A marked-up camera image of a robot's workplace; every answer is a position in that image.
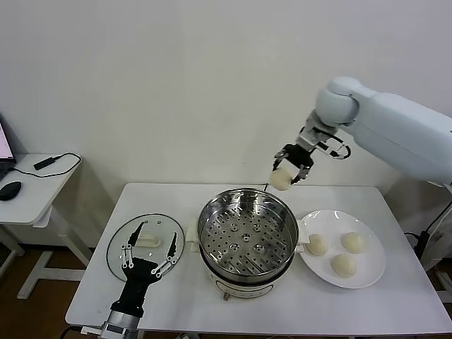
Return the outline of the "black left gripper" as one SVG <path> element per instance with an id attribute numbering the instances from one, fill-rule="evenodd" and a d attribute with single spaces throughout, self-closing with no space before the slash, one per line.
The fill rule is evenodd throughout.
<path id="1" fill-rule="evenodd" d="M 169 246 L 166 259 L 157 264 L 142 258 L 134 258 L 132 248 L 138 241 L 139 234 L 147 221 L 143 221 L 132 232 L 126 244 L 121 246 L 123 272 L 126 276 L 126 283 L 117 301 L 111 305 L 112 311 L 123 314 L 144 314 L 143 304 L 148 287 L 160 280 L 178 261 L 177 233 L 174 233 Z"/>

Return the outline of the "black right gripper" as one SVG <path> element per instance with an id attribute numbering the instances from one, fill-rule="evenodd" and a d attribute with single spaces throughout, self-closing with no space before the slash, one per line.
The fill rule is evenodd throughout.
<path id="1" fill-rule="evenodd" d="M 275 154 L 273 170 L 276 170 L 284 159 L 298 169 L 298 173 L 292 179 L 291 184 L 305 180 L 311 167 L 314 165 L 314 161 L 311 158 L 311 151 L 307 151 L 297 144 L 287 144 Z"/>

